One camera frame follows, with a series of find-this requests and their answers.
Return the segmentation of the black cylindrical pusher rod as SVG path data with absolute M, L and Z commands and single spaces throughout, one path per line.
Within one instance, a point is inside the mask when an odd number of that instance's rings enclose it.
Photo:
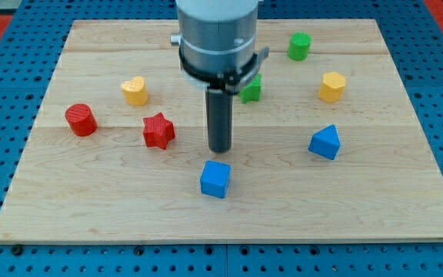
M 208 147 L 216 153 L 231 148 L 232 97 L 221 90 L 208 88 L 205 92 Z

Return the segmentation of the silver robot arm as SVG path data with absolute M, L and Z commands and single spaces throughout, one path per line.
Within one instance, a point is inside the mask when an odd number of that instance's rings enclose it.
M 258 74 L 269 48 L 255 50 L 259 0 L 177 0 L 182 72 L 205 90 L 208 147 L 231 148 L 232 97 Z

